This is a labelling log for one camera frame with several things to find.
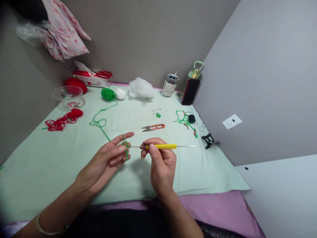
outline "black spool of thread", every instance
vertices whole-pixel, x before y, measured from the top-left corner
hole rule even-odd
[[[189,120],[190,124],[193,124],[196,121],[194,115],[189,115],[188,120]]]

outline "red scissors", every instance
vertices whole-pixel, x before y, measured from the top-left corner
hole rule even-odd
[[[165,128],[165,124],[142,127],[142,129],[145,129],[144,131],[153,131],[153,130],[163,129],[163,128]]]
[[[93,71],[94,73],[96,73],[96,75],[99,78],[105,78],[105,79],[110,79],[112,76],[112,73],[109,71]]]

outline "black hair clip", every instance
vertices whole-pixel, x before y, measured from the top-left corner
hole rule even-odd
[[[215,141],[210,133],[206,136],[202,136],[201,138],[207,143],[206,149],[213,147],[213,146],[220,143],[220,141]]]

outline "bracelet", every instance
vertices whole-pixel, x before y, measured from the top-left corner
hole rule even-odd
[[[37,217],[36,217],[36,227],[37,227],[37,229],[39,230],[40,233],[43,233],[43,234],[45,234],[45,235],[57,235],[57,234],[59,234],[59,233],[61,233],[61,232],[63,232],[63,231],[65,231],[65,230],[68,229],[68,225],[66,225],[64,229],[62,229],[62,230],[60,230],[60,231],[58,231],[58,232],[49,233],[49,232],[44,231],[44,230],[42,229],[42,227],[40,226],[40,223],[39,223],[39,219],[40,219],[41,213],[42,213],[42,212],[40,212],[40,213],[37,215]]]

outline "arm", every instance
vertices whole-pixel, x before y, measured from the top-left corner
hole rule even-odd
[[[184,208],[173,190],[176,168],[176,155],[172,150],[158,150],[153,144],[166,144],[160,138],[143,142],[150,145],[149,150],[142,149],[141,158],[149,152],[152,158],[151,184],[162,204],[162,210],[172,237],[203,238],[203,233],[196,221]]]
[[[133,132],[126,133],[130,138]],[[80,171],[75,182],[40,214],[38,223],[48,233],[63,230],[90,204],[93,198],[106,186],[118,168],[125,162],[126,145],[118,145],[123,141],[120,135],[102,146],[91,161]],[[33,218],[13,237],[48,237],[39,232],[37,218]],[[60,237],[63,232],[49,237]]]

